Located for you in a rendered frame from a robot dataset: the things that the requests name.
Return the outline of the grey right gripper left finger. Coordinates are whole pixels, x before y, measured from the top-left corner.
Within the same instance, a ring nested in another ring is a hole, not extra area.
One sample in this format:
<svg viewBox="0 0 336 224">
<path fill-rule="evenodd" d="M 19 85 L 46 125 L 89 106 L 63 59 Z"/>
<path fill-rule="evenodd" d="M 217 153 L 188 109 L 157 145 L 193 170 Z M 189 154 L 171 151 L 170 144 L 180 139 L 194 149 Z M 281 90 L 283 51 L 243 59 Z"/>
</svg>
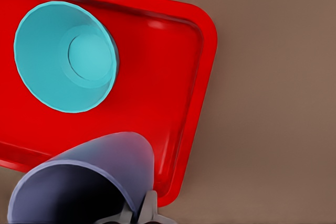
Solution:
<svg viewBox="0 0 336 224">
<path fill-rule="evenodd" d="M 120 213 L 104 217 L 96 221 L 96 224 L 131 224 L 137 218 L 137 212 L 132 211 L 129 207 L 125 207 Z"/>
</svg>

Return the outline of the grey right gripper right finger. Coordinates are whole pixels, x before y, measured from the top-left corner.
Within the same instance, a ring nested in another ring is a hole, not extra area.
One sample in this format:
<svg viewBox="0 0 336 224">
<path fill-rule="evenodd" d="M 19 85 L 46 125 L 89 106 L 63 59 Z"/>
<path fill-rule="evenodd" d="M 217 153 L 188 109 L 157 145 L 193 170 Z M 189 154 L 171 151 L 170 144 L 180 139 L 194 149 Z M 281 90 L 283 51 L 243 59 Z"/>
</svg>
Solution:
<svg viewBox="0 0 336 224">
<path fill-rule="evenodd" d="M 176 221 L 158 213 L 158 195 L 155 190 L 146 193 L 138 218 L 138 224 L 177 224 Z"/>
</svg>

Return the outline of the purple cup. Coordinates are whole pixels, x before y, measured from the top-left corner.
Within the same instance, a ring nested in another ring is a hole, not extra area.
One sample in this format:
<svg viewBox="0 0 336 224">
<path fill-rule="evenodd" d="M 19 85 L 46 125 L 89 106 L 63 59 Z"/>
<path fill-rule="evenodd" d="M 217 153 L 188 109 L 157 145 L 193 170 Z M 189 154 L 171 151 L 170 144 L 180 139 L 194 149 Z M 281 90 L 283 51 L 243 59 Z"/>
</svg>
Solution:
<svg viewBox="0 0 336 224">
<path fill-rule="evenodd" d="M 36 166 L 16 185 L 10 224 L 94 224 L 127 204 L 134 216 L 153 188 L 154 154 L 140 134 L 121 132 L 80 144 Z"/>
</svg>

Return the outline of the cyan bowl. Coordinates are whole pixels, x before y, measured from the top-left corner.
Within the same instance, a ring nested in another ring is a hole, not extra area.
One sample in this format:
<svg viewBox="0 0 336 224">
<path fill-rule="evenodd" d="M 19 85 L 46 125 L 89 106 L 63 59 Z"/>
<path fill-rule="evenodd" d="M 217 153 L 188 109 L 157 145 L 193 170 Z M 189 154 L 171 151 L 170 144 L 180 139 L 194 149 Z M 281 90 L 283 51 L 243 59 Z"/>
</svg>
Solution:
<svg viewBox="0 0 336 224">
<path fill-rule="evenodd" d="M 62 1 L 39 4 L 23 17 L 14 58 L 33 96 L 65 113 L 97 107 L 119 72 L 118 48 L 106 27 L 82 7 Z"/>
</svg>

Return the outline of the red plastic tray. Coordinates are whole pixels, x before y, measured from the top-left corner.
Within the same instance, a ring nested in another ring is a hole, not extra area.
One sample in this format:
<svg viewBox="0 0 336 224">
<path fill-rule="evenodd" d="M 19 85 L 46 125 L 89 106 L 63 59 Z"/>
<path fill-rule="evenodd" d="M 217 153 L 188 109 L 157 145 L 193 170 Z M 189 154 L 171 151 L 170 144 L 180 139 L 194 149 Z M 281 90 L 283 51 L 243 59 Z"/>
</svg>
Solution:
<svg viewBox="0 0 336 224">
<path fill-rule="evenodd" d="M 48 1 L 68 1 L 109 30 L 120 53 L 110 94 L 78 114 L 41 104 L 16 70 L 20 20 Z M 197 6 L 172 0 L 0 0 L 0 167 L 27 172 L 88 140 L 133 131 L 151 144 L 159 206 L 179 195 L 201 112 L 217 32 Z"/>
</svg>

